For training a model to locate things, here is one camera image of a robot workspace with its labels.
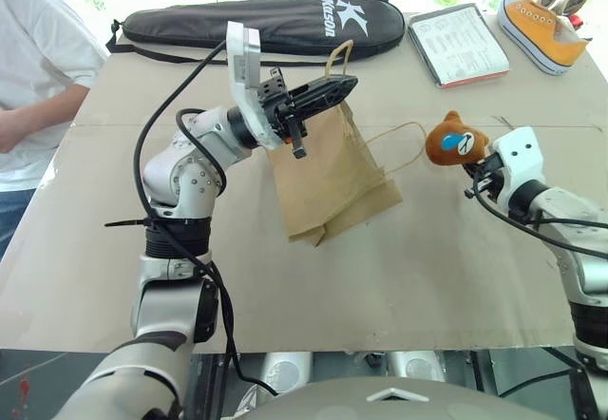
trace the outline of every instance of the white t-shirt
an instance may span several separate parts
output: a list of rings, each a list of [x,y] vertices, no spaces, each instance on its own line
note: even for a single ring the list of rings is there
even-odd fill
[[[0,0],[0,109],[91,87],[105,58],[63,0]],[[47,127],[0,154],[0,192],[35,188],[68,126]]]

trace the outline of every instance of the table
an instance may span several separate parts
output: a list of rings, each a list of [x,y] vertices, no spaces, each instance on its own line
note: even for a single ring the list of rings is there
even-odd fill
[[[500,79],[439,89],[407,38],[351,64],[360,83],[348,102],[364,137],[406,121],[431,129],[450,109],[492,139],[508,131],[501,117],[533,125],[548,182],[606,204],[608,85],[592,59],[585,53],[565,75],[546,75],[494,18],[489,22],[512,67]],[[134,54],[110,57],[0,264],[0,347],[107,352],[130,337],[143,229],[103,224],[143,215],[131,176],[132,149],[145,120],[192,67]],[[295,87],[322,70],[283,72]],[[268,69],[262,73],[268,76]],[[143,159],[166,146],[178,108],[215,105],[234,105],[225,67],[205,69],[170,106]],[[418,129],[408,126],[371,150],[390,169],[413,157],[422,142]],[[571,342],[553,256],[467,200],[463,190],[470,180],[462,169],[423,157],[393,177],[403,203],[314,248],[287,241],[263,150],[228,170],[211,247],[233,298],[241,351]],[[196,350],[223,348],[217,332]]]

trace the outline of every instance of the teddy bear plush toy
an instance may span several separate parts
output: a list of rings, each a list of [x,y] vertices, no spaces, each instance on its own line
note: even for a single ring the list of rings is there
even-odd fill
[[[457,111],[449,111],[427,136],[427,155],[438,165],[474,163],[485,158],[487,136],[463,124]]]

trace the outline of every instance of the person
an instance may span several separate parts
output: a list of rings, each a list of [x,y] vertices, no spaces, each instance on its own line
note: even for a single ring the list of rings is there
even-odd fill
[[[0,0],[0,258],[105,58],[63,0]]]

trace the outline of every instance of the jeans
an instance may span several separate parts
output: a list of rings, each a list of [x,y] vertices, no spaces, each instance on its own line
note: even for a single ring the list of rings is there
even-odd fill
[[[0,192],[0,258],[7,251],[10,239],[35,191],[36,189]]]

